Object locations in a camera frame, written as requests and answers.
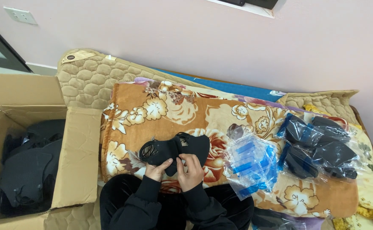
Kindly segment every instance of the window sill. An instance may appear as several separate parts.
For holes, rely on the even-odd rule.
[[[237,5],[233,5],[233,4],[230,4],[230,3],[225,3],[225,2],[222,2],[222,1],[218,1],[218,0],[207,0],[207,1],[210,1],[210,2],[213,2],[213,3],[219,3],[219,4],[222,4],[222,5],[237,8],[237,9],[241,9],[241,10],[244,10],[244,11],[247,11],[247,12],[250,12],[250,13],[255,13],[255,14],[265,16],[265,17],[268,17],[268,18],[275,18],[274,14],[273,14],[273,10],[258,7],[258,6],[249,4],[249,3],[246,3],[244,6],[240,7],[240,6],[237,6]]]

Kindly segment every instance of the hand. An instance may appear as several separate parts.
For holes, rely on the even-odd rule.
[[[166,170],[166,168],[168,168],[171,165],[172,161],[172,158],[170,158],[159,166],[150,165],[147,163],[147,168],[145,169],[145,176],[158,182],[161,182],[162,175],[165,173],[164,170]]]
[[[186,192],[199,185],[204,179],[205,173],[196,155],[179,154],[179,157],[185,160],[185,166],[188,166],[188,171],[185,172],[181,159],[177,157],[178,181],[182,191]]]

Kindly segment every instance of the door frame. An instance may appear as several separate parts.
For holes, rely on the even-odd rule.
[[[0,52],[5,58],[0,58],[0,67],[23,72],[32,72],[25,61],[0,35]]]

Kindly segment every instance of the pink wall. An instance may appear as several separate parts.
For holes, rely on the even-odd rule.
[[[3,6],[31,11],[39,26]],[[287,0],[272,19],[205,0],[0,0],[0,34],[43,65],[88,47],[282,91],[360,89],[352,104],[373,139],[373,1]]]

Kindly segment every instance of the blue sheet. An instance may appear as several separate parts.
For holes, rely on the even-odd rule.
[[[284,95],[284,93],[280,91],[273,91],[273,90],[254,87],[254,86],[244,86],[244,85],[237,85],[237,84],[232,84],[232,83],[210,81],[210,80],[199,79],[196,77],[174,73],[171,71],[160,70],[156,68],[152,68],[152,69],[162,71],[164,73],[168,73],[173,76],[178,76],[180,78],[193,81],[193,82],[196,82],[204,86],[208,86],[208,87],[211,87],[211,88],[223,91],[223,92],[229,92],[229,93],[233,93],[237,95],[259,98],[259,99],[270,101],[270,102],[276,102],[278,99],[280,99]]]

